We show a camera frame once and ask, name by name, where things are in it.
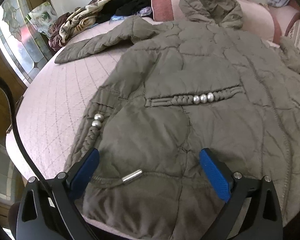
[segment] pink bedspread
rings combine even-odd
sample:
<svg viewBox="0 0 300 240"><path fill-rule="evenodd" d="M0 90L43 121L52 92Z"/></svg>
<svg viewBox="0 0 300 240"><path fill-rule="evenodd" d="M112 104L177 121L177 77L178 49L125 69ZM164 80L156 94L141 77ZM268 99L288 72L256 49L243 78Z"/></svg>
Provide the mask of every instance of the pink bedspread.
<svg viewBox="0 0 300 240"><path fill-rule="evenodd" d="M158 24L151 18L144 18ZM70 43L106 33L122 21L106 22L80 33ZM116 66L128 45L118 45L97 55L67 64L45 65L24 94L17 114L21 140L46 179L63 171L80 120L92 95ZM34 173L24 160L13 132L7 134L8 154L28 179Z"/></svg>

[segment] window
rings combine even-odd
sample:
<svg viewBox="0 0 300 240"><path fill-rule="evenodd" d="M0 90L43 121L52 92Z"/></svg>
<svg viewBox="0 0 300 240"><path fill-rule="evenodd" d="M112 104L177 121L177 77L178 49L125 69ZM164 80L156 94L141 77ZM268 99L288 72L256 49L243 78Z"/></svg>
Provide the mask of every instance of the window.
<svg viewBox="0 0 300 240"><path fill-rule="evenodd" d="M0 49L26 85L52 57L40 33L26 20L29 12L26 0L5 0L0 6Z"/></svg>

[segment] mattress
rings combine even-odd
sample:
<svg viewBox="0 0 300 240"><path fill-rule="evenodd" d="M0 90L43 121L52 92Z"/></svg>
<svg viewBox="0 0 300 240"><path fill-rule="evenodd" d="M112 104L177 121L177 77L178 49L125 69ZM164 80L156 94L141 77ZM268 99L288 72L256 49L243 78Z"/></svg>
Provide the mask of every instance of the mattress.
<svg viewBox="0 0 300 240"><path fill-rule="evenodd" d="M152 24L159 23L148 17L144 19ZM97 25L71 39L69 44L106 33L121 22ZM129 46L131 44L118 44L97 55L62 65L54 63L57 53L24 93L17 113L18 130L30 158L46 179L63 171L83 111ZM7 134L6 147L20 173L26 179L34 176L13 132Z"/></svg>

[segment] metal bolt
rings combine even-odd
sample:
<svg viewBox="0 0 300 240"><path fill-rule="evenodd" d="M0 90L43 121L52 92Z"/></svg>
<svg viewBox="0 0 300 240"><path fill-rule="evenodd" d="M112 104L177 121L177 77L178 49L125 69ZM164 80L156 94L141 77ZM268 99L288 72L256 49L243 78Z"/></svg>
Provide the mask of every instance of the metal bolt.
<svg viewBox="0 0 300 240"><path fill-rule="evenodd" d="M66 173L60 172L57 177L58 177L58 179L64 179L66 177Z"/></svg>
<svg viewBox="0 0 300 240"><path fill-rule="evenodd" d="M242 178L242 174L240 172L235 172L233 174L233 176L236 178L236 179L241 179Z"/></svg>
<svg viewBox="0 0 300 240"><path fill-rule="evenodd" d="M266 182L271 182L271 177L270 176L265 176L265 181Z"/></svg>
<svg viewBox="0 0 300 240"><path fill-rule="evenodd" d="M28 179L28 182L32 183L35 181L35 177L30 177L30 179Z"/></svg>

